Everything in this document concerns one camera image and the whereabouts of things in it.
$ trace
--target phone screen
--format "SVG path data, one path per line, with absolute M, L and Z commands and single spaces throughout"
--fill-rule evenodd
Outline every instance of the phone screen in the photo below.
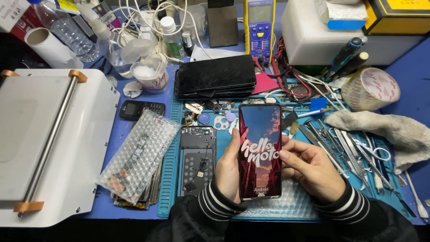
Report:
M 240 197 L 242 200 L 281 196 L 281 107 L 241 105 Z

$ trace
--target yellow multimeter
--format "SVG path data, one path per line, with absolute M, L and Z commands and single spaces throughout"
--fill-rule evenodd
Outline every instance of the yellow multimeter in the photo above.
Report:
M 275 0 L 244 0 L 243 26 L 245 29 L 246 54 L 264 58 L 264 64 L 272 59 Z

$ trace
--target black jacket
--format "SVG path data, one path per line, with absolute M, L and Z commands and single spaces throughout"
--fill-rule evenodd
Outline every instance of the black jacket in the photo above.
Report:
M 333 223 L 342 241 L 418 242 L 412 224 L 388 204 L 347 189 L 338 201 L 314 206 L 321 218 Z M 170 210 L 169 220 L 148 236 L 150 242 L 223 241 L 228 221 L 246 208 L 224 197 L 212 181 L 198 195 L 185 196 Z

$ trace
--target striped cuff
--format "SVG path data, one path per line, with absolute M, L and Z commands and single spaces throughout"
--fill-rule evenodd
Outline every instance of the striped cuff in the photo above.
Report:
M 222 195 L 214 180 L 199 193 L 198 201 L 201 211 L 215 221 L 229 221 L 246 210 L 246 207 L 238 205 Z
M 368 198 L 353 188 L 347 179 L 344 180 L 346 189 L 337 201 L 326 206 L 318 205 L 318 202 L 314 205 L 325 219 L 341 224 L 358 223 L 369 214 L 370 203 Z

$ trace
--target person's right hand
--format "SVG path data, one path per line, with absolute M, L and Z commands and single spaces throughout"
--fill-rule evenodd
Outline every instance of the person's right hand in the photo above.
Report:
M 290 167 L 283 169 L 283 177 L 294 177 L 321 202 L 335 202 L 344 193 L 346 184 L 322 148 L 289 140 L 279 157 Z

